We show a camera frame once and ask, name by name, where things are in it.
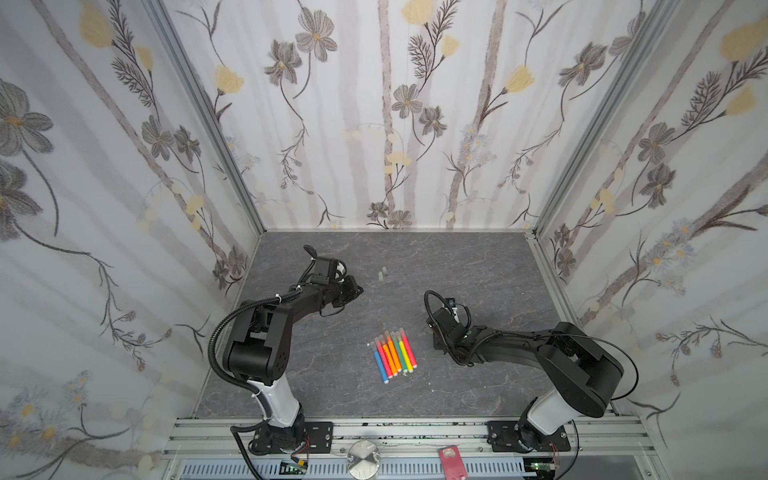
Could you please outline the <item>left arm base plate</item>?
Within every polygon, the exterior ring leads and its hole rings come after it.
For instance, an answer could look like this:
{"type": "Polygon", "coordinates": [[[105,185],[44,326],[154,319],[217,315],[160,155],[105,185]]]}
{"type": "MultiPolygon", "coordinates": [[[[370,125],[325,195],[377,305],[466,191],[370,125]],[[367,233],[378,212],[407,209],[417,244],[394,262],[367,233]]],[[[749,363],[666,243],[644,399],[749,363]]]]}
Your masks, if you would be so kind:
{"type": "Polygon", "coordinates": [[[297,422],[292,427],[278,428],[267,423],[260,424],[248,451],[263,456],[280,453],[328,454],[333,442],[332,422],[297,422]]]}

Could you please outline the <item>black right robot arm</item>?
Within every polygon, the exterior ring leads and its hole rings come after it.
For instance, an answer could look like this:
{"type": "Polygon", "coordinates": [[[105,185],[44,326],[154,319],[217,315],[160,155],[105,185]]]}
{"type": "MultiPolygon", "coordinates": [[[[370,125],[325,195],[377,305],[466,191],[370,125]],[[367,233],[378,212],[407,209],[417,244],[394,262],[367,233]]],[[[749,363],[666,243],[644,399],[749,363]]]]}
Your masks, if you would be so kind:
{"type": "Polygon", "coordinates": [[[566,423],[601,418],[624,376],[617,359],[571,323],[549,330],[502,331],[456,320],[447,306],[427,311],[435,348],[460,366],[502,362],[541,369],[552,389],[534,399],[515,426],[517,441],[533,450],[566,423]]]}

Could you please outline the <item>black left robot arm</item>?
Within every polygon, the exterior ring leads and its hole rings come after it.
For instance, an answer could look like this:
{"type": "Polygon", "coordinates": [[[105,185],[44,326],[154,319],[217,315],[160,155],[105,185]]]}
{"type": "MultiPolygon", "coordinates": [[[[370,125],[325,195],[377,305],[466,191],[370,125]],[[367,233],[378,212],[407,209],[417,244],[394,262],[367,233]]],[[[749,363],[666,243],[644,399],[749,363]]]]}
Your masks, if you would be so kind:
{"type": "Polygon", "coordinates": [[[211,370],[254,394],[269,426],[294,427],[302,407],[285,378],[294,324],[327,306],[339,313],[363,292],[343,261],[313,255],[284,293],[245,301],[220,321],[208,345],[211,370]]]}

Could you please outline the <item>pink marker pen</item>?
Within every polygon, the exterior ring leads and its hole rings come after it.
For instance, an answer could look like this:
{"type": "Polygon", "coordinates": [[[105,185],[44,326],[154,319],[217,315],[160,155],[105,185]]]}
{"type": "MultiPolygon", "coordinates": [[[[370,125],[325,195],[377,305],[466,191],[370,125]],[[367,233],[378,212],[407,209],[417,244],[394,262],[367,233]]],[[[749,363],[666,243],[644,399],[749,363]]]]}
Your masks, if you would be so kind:
{"type": "Polygon", "coordinates": [[[407,362],[408,362],[408,369],[410,371],[415,370],[418,367],[418,363],[415,359],[415,356],[413,354],[412,348],[410,346],[409,339],[406,335],[406,332],[403,328],[399,329],[399,335],[400,335],[400,342],[403,344],[403,348],[405,349],[405,353],[407,355],[407,362]]]}

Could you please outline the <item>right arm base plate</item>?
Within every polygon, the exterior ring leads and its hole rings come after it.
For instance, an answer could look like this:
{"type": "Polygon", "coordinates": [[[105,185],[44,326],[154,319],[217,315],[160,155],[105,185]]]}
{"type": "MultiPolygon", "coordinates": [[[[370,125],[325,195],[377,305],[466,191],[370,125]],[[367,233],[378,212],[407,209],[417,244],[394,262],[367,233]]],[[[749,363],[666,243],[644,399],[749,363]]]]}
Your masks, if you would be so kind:
{"type": "Polygon", "coordinates": [[[496,453],[555,453],[572,450],[563,427],[550,435],[539,432],[528,422],[488,421],[486,427],[488,431],[487,443],[496,453]]]}

